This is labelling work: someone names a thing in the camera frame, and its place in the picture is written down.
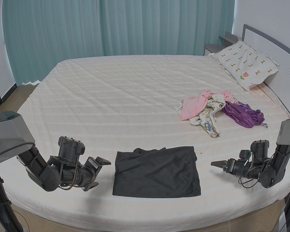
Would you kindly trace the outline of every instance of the mattress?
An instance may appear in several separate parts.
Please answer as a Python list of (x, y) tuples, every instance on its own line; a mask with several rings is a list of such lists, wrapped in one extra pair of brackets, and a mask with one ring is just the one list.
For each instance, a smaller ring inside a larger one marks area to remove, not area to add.
[[(264, 113), (264, 126), (244, 128), (217, 113), (218, 138), (181, 121), (174, 106), (201, 91), (230, 91)], [(62, 135), (86, 147), (80, 162), (100, 156), (112, 162), (88, 192), (80, 188), (46, 192), (14, 157), (0, 164), (5, 190), (15, 205), (65, 225), (99, 231), (183, 231), (224, 222), (284, 198), (290, 191), (290, 160), (284, 179), (251, 189), (212, 161), (238, 159), (252, 141), (270, 141), (269, 156), (282, 120), (289, 118), (266, 86), (247, 92), (209, 56), (111, 56), (65, 60), (49, 73), (19, 109), (45, 158), (58, 155)], [(112, 195), (117, 151), (194, 146), (201, 196), (176, 199)]]

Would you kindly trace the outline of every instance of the purple garment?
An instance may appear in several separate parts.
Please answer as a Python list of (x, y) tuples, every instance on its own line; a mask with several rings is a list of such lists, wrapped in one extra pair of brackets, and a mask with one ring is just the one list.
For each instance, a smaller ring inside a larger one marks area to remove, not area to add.
[(248, 104), (241, 102), (233, 104), (226, 101), (222, 111), (243, 127), (252, 128), (254, 125), (265, 125), (267, 127), (267, 124), (262, 124), (264, 121), (263, 113), (260, 110), (252, 110)]

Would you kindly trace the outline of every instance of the floral pillow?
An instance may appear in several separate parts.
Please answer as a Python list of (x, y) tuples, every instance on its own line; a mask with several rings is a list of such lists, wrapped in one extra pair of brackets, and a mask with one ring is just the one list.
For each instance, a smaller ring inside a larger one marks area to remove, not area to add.
[(256, 52), (241, 40), (211, 56), (247, 91), (278, 71), (266, 54)]

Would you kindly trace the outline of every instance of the headboard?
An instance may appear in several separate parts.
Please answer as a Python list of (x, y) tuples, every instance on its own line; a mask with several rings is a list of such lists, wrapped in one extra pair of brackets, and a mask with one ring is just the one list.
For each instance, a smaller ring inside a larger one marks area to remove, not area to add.
[(244, 24), (242, 41), (280, 64), (279, 71), (270, 75), (264, 83), (274, 91), (290, 113), (290, 48), (247, 24)]

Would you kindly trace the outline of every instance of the black fabric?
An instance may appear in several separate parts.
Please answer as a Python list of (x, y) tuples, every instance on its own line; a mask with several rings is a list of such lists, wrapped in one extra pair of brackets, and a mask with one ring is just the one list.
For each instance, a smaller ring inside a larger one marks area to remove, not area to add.
[(182, 198), (201, 195), (193, 146), (117, 152), (113, 195)]

